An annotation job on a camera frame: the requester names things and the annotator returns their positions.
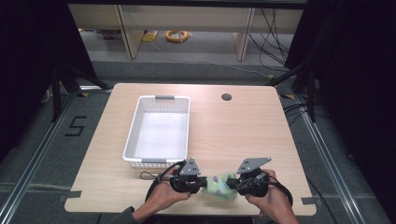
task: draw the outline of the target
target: white panel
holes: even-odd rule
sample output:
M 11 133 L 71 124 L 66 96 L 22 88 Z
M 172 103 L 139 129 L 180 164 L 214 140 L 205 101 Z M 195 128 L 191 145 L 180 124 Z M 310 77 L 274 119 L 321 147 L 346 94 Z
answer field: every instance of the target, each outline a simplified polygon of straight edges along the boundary
M 303 11 L 300 9 L 276 9 L 275 22 L 277 33 L 282 35 L 294 35 L 302 14 Z M 268 34 L 269 29 L 265 19 L 268 20 L 270 25 L 272 24 L 274 20 L 273 10 L 271 8 L 264 8 L 263 10 L 261 8 L 256 8 L 250 32 Z
M 69 4 L 78 28 L 119 30 L 120 24 L 113 5 Z
M 248 8 L 122 6 L 125 29 L 246 31 Z

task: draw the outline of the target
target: hand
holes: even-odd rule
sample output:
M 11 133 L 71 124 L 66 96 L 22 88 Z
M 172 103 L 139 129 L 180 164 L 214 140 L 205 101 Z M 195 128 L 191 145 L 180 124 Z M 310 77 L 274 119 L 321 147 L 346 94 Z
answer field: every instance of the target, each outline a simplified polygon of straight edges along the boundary
M 172 174 L 177 168 L 171 169 L 168 174 Z M 142 206 L 133 212 L 134 219 L 141 223 L 153 214 L 170 207 L 172 204 L 186 201 L 190 198 L 189 192 L 179 193 L 172 189 L 169 181 L 159 183 L 149 195 Z
M 275 171 L 263 171 L 271 176 L 271 182 L 276 182 L 276 180 L 273 179 L 273 177 L 276 178 Z M 256 205 L 260 209 L 260 217 L 268 216 L 279 224 L 298 223 L 298 220 L 291 209 L 288 198 L 280 189 L 273 185 L 268 186 L 268 192 L 262 198 L 254 197 L 250 194 L 246 194 L 245 198 L 249 203 Z

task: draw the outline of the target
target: black curtain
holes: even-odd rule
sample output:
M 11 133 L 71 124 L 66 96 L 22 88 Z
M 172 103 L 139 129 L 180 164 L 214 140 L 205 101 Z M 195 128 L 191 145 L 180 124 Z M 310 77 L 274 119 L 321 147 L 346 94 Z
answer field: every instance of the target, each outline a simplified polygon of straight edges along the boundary
M 396 223 L 396 2 L 344 2 L 346 14 L 327 43 L 315 78 L 348 149 L 390 221 Z M 287 67 L 303 61 L 310 46 L 306 42 L 317 35 L 317 22 L 323 23 L 322 13 L 304 12 Z
M 58 63 L 95 77 L 67 4 L 55 2 L 0 1 L 0 161 L 20 142 Z

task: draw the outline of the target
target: green object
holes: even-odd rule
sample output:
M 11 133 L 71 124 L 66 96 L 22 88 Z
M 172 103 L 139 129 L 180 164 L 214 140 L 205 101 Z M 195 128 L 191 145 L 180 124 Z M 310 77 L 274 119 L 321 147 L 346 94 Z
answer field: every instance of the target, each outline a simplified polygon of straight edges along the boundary
M 203 189 L 204 193 L 208 193 L 216 196 L 225 201 L 233 201 L 238 195 L 236 189 L 230 189 L 226 181 L 228 178 L 236 178 L 235 173 L 228 173 L 224 175 L 215 175 L 213 177 L 208 177 L 207 187 Z

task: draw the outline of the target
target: gray floor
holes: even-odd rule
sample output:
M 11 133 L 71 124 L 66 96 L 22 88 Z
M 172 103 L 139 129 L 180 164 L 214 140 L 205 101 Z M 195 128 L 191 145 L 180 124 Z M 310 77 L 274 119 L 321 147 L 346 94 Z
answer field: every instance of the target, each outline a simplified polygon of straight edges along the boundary
M 134 60 L 126 58 L 120 39 L 104 40 L 101 35 L 92 31 L 82 32 L 81 36 L 86 43 L 97 75 L 101 80 L 111 84 L 122 81 L 228 84 L 234 81 L 244 85 L 262 85 L 269 80 L 268 76 L 277 77 L 283 74 L 283 72 L 268 70 L 261 66 L 260 52 L 251 40 L 248 43 L 246 59 L 238 62 L 232 34 L 192 32 L 189 39 L 181 44 L 168 43 L 163 34 L 164 32 L 159 33 L 154 45 L 142 43 Z M 262 40 L 260 35 L 254 35 L 254 38 Z M 279 39 L 283 45 L 288 46 L 292 35 L 281 35 Z M 269 47 L 268 50 L 281 58 L 277 49 Z M 287 70 L 281 67 L 280 63 L 264 55 L 262 55 L 262 63 L 273 69 Z M 191 73 L 195 74 L 194 76 L 179 74 L 181 71 L 190 71 L 189 69 L 193 70 Z M 196 74 L 200 73 L 203 75 L 197 80 Z M 218 77 L 218 79 L 210 79 L 210 76 Z M 292 81 L 293 78 L 290 78 L 279 84 L 277 86 L 279 94 L 291 93 Z M 76 97 L 73 100 L 11 223 L 106 223 L 114 216 L 114 214 L 67 213 L 64 211 L 62 200 L 74 182 L 108 97 L 109 93 L 89 93 L 86 97 Z M 283 106 L 297 103 L 293 99 L 280 99 L 280 101 Z M 325 108 L 317 105 L 316 113 L 320 133 L 356 200 L 365 222 L 390 223 L 361 175 L 359 167 L 346 156 L 347 148 L 332 121 L 327 118 Z M 2 203 L 12 190 L 12 186 L 18 182 L 39 146 L 50 126 L 51 116 L 51 102 L 43 104 L 21 143 L 13 148 L 0 164 L 0 201 Z M 85 128 L 79 137 L 66 136 L 76 131 L 69 128 L 75 116 L 86 117 L 79 119 L 76 123 Z M 303 116 L 300 113 L 289 113 L 287 116 L 307 177 L 319 189 L 324 202 L 329 205 L 338 223 L 354 223 L 350 220 L 340 200 Z M 313 188 L 312 193 L 315 198 L 319 198 L 318 192 Z M 298 218 L 301 223 L 334 223 L 323 202 L 318 204 L 318 211 L 314 216 Z M 255 221 L 256 223 L 267 222 L 265 218 L 256 217 Z

